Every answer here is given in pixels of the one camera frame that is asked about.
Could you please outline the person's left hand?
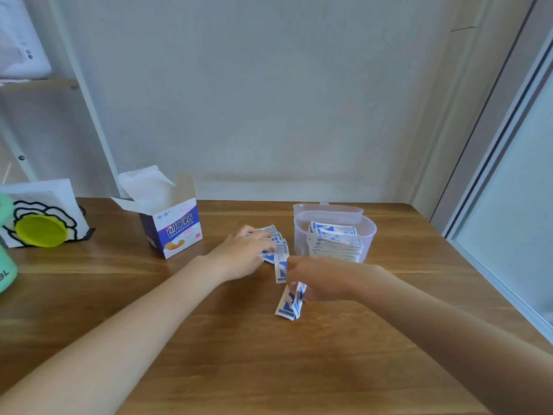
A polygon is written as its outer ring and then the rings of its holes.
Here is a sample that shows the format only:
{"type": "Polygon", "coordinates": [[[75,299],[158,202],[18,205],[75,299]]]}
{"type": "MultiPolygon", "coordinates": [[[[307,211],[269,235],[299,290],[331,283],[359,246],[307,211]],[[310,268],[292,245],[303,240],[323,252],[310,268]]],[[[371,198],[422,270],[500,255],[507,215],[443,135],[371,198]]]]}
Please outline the person's left hand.
{"type": "Polygon", "coordinates": [[[276,248],[270,232],[245,225],[208,253],[206,259],[210,272],[221,284],[252,274],[264,262],[260,254],[276,248]]]}

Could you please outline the person's right hand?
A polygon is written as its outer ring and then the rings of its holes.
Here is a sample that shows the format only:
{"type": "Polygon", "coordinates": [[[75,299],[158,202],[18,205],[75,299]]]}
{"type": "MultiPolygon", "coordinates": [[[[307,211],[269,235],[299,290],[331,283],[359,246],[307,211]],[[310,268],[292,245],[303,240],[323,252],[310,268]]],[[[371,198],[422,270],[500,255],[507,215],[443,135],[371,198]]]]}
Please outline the person's right hand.
{"type": "Polygon", "coordinates": [[[307,301],[355,300],[369,268],[362,263],[313,257],[313,299],[307,301]]]}

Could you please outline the blue white bandage packet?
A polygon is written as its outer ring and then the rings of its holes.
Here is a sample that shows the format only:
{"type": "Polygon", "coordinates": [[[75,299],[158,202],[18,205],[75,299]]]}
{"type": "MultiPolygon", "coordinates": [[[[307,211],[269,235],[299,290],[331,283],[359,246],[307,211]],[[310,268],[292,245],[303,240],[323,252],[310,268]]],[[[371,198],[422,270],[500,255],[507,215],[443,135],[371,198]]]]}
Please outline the blue white bandage packet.
{"type": "Polygon", "coordinates": [[[294,294],[290,293],[289,287],[286,285],[274,314],[294,321],[296,319],[292,304],[294,298],[294,294]]]}
{"type": "Polygon", "coordinates": [[[303,296],[306,292],[306,289],[307,289],[307,285],[305,283],[298,282],[296,284],[296,291],[294,293],[293,302],[291,304],[291,308],[293,310],[295,319],[299,319],[301,315],[303,296]]]}
{"type": "Polygon", "coordinates": [[[286,243],[277,242],[276,250],[274,252],[275,282],[277,284],[286,283],[288,258],[288,245],[286,243]]]}

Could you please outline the person's left forearm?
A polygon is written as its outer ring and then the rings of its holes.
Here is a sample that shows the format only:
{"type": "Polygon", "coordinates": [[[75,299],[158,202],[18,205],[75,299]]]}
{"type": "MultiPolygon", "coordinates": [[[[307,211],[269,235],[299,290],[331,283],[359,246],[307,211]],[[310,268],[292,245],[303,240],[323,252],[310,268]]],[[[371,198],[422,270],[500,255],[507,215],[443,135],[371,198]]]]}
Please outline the person's left forearm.
{"type": "Polygon", "coordinates": [[[114,415],[224,268],[193,259],[25,376],[0,397],[0,415],[114,415]]]}

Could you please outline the person's right forearm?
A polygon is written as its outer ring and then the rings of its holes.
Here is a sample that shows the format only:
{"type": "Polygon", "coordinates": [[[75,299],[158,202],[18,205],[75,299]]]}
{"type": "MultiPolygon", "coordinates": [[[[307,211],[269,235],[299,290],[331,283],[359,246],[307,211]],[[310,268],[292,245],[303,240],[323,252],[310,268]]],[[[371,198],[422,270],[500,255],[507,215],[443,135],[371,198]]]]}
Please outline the person's right forearm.
{"type": "Polygon", "coordinates": [[[354,264],[353,294],[494,415],[553,415],[553,355],[398,279],[354,264]]]}

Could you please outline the pile of bandage packets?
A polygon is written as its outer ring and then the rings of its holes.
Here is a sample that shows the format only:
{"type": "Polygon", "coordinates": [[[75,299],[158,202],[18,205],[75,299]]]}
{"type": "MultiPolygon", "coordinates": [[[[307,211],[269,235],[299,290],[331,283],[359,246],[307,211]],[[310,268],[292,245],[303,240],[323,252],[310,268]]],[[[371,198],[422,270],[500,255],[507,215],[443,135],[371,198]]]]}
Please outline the pile of bandage packets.
{"type": "MultiPolygon", "coordinates": [[[[287,245],[287,240],[282,236],[280,232],[278,232],[274,225],[255,230],[269,232],[271,234],[271,240],[276,243],[277,246],[287,245]]],[[[267,263],[274,264],[274,253],[275,252],[271,251],[262,251],[259,254],[259,257],[261,257],[267,263]]]]}

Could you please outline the stack of bandage packets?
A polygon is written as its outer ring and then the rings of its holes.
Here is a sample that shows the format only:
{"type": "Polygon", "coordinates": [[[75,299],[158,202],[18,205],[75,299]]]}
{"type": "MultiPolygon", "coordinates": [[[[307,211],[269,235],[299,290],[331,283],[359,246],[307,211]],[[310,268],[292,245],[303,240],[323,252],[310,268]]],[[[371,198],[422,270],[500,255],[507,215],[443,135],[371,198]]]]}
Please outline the stack of bandage packets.
{"type": "Polygon", "coordinates": [[[364,250],[355,226],[312,221],[307,233],[310,256],[331,257],[348,262],[360,262],[364,250]]]}

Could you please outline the clear plastic container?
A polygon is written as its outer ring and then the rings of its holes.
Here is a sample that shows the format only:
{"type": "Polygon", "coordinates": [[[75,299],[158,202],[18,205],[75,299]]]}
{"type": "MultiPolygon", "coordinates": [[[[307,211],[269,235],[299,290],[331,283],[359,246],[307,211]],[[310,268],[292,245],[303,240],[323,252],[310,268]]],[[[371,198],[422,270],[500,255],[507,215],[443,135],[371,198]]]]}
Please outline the clear plastic container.
{"type": "Polygon", "coordinates": [[[363,215],[363,209],[351,206],[299,203],[294,209],[294,251],[298,256],[309,256],[307,233],[309,223],[330,223],[337,225],[355,226],[364,250],[361,261],[364,262],[370,244],[377,232],[377,226],[363,215]]]}

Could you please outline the open purple bandage box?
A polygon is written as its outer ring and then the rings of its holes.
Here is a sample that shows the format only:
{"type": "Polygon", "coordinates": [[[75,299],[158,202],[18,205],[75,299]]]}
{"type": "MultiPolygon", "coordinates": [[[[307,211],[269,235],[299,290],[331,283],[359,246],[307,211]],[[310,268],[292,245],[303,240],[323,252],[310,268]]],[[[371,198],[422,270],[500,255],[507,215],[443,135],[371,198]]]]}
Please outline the open purple bandage box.
{"type": "Polygon", "coordinates": [[[148,242],[165,259],[202,240],[191,174],[177,171],[172,182],[154,165],[119,174],[118,182],[130,200],[114,202],[138,214],[148,242]]]}

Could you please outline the yellow-green round lid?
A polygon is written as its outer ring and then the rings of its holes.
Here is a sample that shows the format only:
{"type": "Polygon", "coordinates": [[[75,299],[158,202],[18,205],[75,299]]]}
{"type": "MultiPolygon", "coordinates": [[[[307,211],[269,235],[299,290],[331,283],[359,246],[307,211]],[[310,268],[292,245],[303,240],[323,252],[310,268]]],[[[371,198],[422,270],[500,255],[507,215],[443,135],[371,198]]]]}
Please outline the yellow-green round lid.
{"type": "Polygon", "coordinates": [[[14,225],[17,237],[25,244],[51,248],[67,240],[67,227],[56,217],[47,215],[24,215],[14,225]]]}

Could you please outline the white shelf unit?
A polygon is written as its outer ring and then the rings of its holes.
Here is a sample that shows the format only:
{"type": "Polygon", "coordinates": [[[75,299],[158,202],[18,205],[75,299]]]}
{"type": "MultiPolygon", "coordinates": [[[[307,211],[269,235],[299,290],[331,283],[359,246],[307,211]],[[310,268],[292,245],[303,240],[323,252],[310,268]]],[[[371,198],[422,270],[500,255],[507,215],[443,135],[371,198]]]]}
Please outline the white shelf unit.
{"type": "Polygon", "coordinates": [[[2,159],[16,181],[69,178],[76,195],[123,195],[60,0],[22,0],[52,67],[45,78],[0,86],[2,159]]]}

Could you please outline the mint green bottle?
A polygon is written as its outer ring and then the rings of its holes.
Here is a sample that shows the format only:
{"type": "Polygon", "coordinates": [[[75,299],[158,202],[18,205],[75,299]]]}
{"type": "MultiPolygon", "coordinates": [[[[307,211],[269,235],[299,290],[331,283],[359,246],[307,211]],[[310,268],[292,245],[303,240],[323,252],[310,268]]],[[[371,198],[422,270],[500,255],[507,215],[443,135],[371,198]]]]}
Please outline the mint green bottle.
{"type": "MultiPolygon", "coordinates": [[[[14,211],[13,200],[4,193],[0,193],[0,231],[12,216],[14,211]]],[[[9,256],[0,234],[0,294],[7,290],[17,277],[17,265],[9,256]]]]}

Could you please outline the sliding glass door frame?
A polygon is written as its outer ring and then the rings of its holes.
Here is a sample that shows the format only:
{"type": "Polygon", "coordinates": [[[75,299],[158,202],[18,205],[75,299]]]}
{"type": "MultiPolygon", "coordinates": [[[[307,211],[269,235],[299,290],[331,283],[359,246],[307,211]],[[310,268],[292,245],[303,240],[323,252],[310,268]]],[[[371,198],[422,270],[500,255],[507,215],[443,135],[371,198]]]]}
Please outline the sliding glass door frame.
{"type": "Polygon", "coordinates": [[[533,0],[430,222],[553,345],[553,0],[533,0]]]}

